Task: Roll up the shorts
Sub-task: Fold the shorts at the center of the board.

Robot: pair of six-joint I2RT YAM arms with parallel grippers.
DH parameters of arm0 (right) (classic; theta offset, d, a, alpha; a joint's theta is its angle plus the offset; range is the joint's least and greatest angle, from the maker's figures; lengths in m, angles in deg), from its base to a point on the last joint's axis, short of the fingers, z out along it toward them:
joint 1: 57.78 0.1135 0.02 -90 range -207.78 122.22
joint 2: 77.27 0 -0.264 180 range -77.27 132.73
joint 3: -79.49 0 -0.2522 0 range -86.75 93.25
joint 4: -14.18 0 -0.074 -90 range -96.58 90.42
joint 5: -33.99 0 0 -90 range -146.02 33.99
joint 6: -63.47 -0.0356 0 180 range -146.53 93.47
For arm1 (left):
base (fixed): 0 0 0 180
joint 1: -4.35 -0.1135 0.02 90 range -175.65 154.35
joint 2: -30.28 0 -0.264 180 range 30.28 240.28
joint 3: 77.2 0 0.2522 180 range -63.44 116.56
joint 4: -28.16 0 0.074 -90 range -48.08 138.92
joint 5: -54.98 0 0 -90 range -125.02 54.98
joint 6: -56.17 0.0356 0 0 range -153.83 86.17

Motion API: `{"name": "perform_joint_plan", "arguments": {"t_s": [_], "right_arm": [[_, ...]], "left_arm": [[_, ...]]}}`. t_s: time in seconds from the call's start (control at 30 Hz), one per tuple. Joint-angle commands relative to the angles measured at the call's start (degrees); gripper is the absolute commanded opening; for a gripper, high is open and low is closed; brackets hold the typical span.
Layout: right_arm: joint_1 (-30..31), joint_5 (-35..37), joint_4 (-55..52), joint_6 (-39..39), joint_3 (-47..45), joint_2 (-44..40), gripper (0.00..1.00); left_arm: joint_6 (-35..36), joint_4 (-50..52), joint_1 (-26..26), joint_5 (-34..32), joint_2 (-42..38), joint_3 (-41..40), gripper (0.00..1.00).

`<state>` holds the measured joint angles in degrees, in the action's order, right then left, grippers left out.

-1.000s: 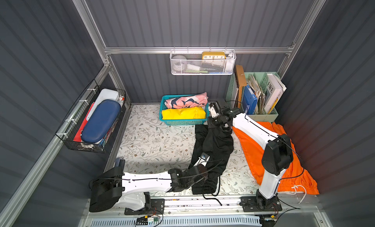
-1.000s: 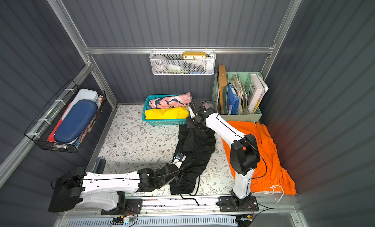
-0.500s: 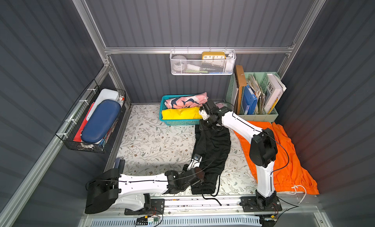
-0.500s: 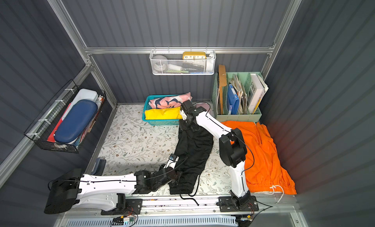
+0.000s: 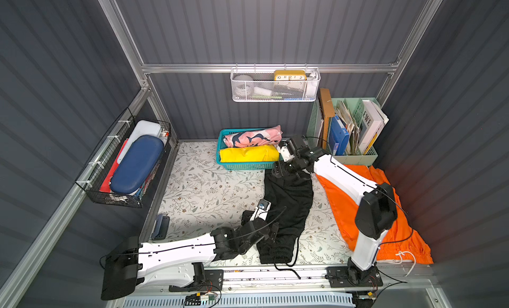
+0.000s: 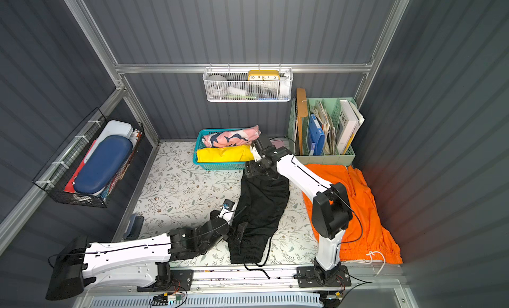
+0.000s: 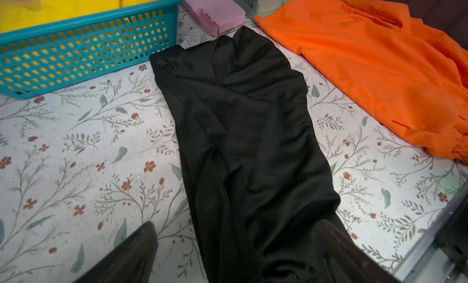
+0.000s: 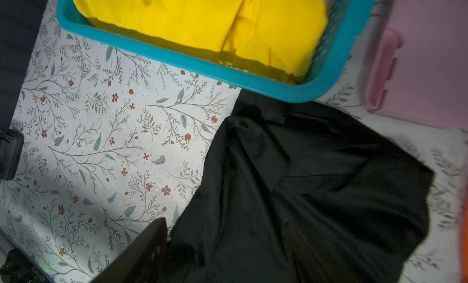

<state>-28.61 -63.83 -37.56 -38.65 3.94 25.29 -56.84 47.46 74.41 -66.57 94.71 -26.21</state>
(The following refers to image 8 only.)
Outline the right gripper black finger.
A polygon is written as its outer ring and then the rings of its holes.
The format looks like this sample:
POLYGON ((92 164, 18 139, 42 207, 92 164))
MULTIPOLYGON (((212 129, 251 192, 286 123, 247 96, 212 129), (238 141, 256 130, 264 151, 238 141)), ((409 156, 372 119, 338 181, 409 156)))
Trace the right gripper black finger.
POLYGON ((168 245, 166 220, 158 218, 94 280, 94 283, 160 283, 168 245))

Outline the black shorts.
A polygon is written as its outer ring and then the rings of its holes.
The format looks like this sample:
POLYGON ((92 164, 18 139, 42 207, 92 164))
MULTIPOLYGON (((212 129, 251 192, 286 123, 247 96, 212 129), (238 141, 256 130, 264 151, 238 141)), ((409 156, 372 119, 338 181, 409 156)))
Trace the black shorts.
POLYGON ((396 283, 433 172, 351 116, 240 92, 171 231, 167 283, 396 283))

